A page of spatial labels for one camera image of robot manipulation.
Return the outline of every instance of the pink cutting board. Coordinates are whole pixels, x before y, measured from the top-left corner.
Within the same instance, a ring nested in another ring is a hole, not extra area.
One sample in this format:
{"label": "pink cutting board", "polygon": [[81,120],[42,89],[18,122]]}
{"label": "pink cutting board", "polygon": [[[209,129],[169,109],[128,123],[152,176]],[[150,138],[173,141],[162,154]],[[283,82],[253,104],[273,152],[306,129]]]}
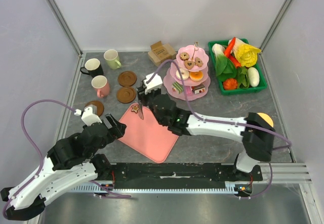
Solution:
{"label": "pink cutting board", "polygon": [[168,131],[166,126],[159,125],[146,107],[143,107],[142,120],[138,114],[131,112],[132,105],[120,119],[120,123],[127,127],[124,136],[119,140],[156,163],[164,162],[178,136]]}

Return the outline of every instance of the mug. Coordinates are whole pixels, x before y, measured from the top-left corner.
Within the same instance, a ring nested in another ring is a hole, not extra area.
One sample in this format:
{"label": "mug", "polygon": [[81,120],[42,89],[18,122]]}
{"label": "mug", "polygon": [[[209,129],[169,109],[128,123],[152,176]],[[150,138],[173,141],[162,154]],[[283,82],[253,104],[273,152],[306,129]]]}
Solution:
{"label": "mug", "polygon": [[103,75],[103,70],[100,65],[100,61],[96,58],[89,59],[85,63],[85,66],[80,68],[80,72],[85,75],[90,75],[92,77]]}
{"label": "mug", "polygon": [[119,61],[119,55],[116,50],[108,50],[103,54],[103,58],[105,58],[108,66],[115,70],[120,68],[122,65]]}
{"label": "mug", "polygon": [[91,81],[92,87],[97,91],[97,96],[103,98],[110,92],[110,86],[105,76],[96,76]]}

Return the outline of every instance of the coaster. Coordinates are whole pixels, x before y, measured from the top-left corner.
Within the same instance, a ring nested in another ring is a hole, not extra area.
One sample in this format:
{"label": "coaster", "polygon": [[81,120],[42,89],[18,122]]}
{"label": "coaster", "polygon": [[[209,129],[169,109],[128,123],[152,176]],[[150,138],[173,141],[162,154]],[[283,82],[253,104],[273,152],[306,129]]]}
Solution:
{"label": "coaster", "polygon": [[121,117],[120,123],[125,124],[125,135],[118,139],[127,146],[156,163],[162,163],[171,152],[178,136],[168,131],[166,126],[159,125],[152,112],[143,107],[144,120],[132,112],[132,104]]}
{"label": "coaster", "polygon": [[136,83],[137,76],[132,71],[124,71],[118,76],[118,83],[121,86],[132,86]]}
{"label": "coaster", "polygon": [[123,86],[117,91],[117,99],[123,104],[128,104],[136,98],[136,91],[130,86]]}
{"label": "coaster", "polygon": [[105,109],[105,107],[103,106],[103,104],[102,104],[100,101],[94,100],[94,101],[90,101],[90,102],[88,102],[88,103],[85,105],[85,107],[86,107],[86,106],[89,106],[89,105],[91,105],[91,104],[97,107],[97,115],[100,117],[100,116],[103,114],[103,111],[104,111],[104,109]]}

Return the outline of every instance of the green mug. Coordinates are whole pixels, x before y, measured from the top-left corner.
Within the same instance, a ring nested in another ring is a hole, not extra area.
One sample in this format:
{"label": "green mug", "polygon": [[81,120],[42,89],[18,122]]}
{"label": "green mug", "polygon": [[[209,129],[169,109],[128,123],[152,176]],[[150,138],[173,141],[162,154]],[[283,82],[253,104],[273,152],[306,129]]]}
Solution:
{"label": "green mug", "polygon": [[122,65],[119,61],[119,55],[116,50],[108,50],[103,54],[103,58],[107,62],[108,66],[115,70],[120,68]]}

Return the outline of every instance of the pastry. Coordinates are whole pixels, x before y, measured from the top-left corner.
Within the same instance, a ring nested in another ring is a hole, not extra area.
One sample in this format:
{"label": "pastry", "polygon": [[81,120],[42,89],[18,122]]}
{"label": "pastry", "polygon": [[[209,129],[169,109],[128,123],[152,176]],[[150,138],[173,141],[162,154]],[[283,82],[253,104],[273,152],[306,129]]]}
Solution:
{"label": "pastry", "polygon": [[183,92],[183,87],[180,83],[177,81],[172,84],[172,91],[178,92],[178,94],[181,94]]}
{"label": "pastry", "polygon": [[199,58],[199,57],[196,57],[194,58],[194,63],[196,64],[196,66],[198,67],[202,67],[203,66],[203,61]]}
{"label": "pastry", "polygon": [[194,94],[200,94],[206,91],[206,88],[203,84],[199,84],[198,86],[192,86],[191,89]]}
{"label": "pastry", "polygon": [[[181,75],[182,75],[182,79],[183,80],[187,80],[189,78],[189,71],[187,71],[186,69],[180,68],[180,72],[181,72]],[[176,77],[179,80],[181,80],[179,70],[176,71]]]}
{"label": "pastry", "polygon": [[132,105],[131,112],[134,112],[135,114],[137,114],[139,108],[140,108],[140,107],[139,107],[138,104]]}
{"label": "pastry", "polygon": [[194,67],[194,61],[184,61],[184,66],[190,70],[192,67]]}
{"label": "pastry", "polygon": [[204,77],[202,71],[191,71],[189,75],[190,75],[190,79],[193,81],[200,81]]}
{"label": "pastry", "polygon": [[180,54],[180,59],[183,61],[189,60],[189,54],[187,52],[182,52]]}

